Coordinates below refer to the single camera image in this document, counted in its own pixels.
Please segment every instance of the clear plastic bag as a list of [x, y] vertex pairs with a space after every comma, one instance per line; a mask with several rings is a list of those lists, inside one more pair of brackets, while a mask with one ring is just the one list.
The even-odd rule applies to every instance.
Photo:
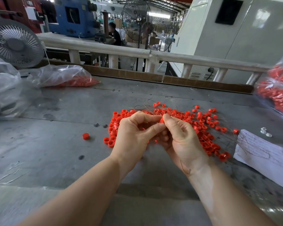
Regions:
[[36, 84], [38, 87], [88, 87], [100, 83], [100, 81], [92, 77], [83, 67], [77, 65], [47, 65], [38, 69], [21, 71], [22, 75], [25, 75], [26, 73], [29, 73], [27, 80]]
[[40, 89], [22, 80], [17, 69], [0, 59], [0, 119], [19, 116], [40, 95]]
[[265, 105], [283, 115], [283, 57], [267, 75], [256, 83], [256, 93]]

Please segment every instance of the hand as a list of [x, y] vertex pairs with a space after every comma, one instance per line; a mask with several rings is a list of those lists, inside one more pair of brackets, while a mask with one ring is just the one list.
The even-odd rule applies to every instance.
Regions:
[[157, 123], [160, 119], [161, 116], [138, 111], [121, 120], [117, 140], [110, 155], [120, 165], [121, 180], [141, 159], [148, 141], [166, 129], [164, 123]]
[[192, 126], [168, 114], [164, 114], [163, 119], [170, 133], [168, 138], [160, 137], [159, 143], [165, 148], [177, 167], [186, 175], [192, 175], [203, 166], [208, 165], [209, 158]]

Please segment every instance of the bright window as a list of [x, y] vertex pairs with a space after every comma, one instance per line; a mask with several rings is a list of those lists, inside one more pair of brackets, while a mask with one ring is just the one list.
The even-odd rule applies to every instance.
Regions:
[[148, 15], [155, 16], [155, 17], [161, 17], [161, 18], [167, 18], [167, 19], [170, 19], [171, 17], [171, 15], [162, 14], [162, 13], [152, 13], [152, 12], [149, 12]]

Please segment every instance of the brown cardboard edge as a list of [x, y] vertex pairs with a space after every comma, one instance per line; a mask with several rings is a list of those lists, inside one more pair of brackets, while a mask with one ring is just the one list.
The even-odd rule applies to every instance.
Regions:
[[[52, 65], [77, 65], [74, 63], [58, 61], [58, 60], [49, 60]], [[47, 60], [42, 60], [35, 67], [40, 68], [48, 64]], [[122, 78], [130, 80], [138, 80], [145, 82], [155, 82], [161, 84], [169, 84], [175, 86], [186, 86], [186, 87], [195, 87], [202, 89], [210, 90], [219, 90], [219, 91], [228, 91], [235, 93], [245, 93], [252, 94], [253, 86], [251, 85], [240, 85], [240, 84], [228, 84], [228, 83], [218, 83], [212, 81], [203, 81], [203, 80], [194, 80], [194, 79], [185, 79], [173, 76], [163, 76], [160, 74], [152, 74], [146, 72], [137, 72], [129, 70], [118, 70], [105, 67], [95, 67], [89, 65], [79, 65], [85, 70], [91, 73], [94, 76], [103, 76], [103, 77], [113, 77], [113, 78]]]

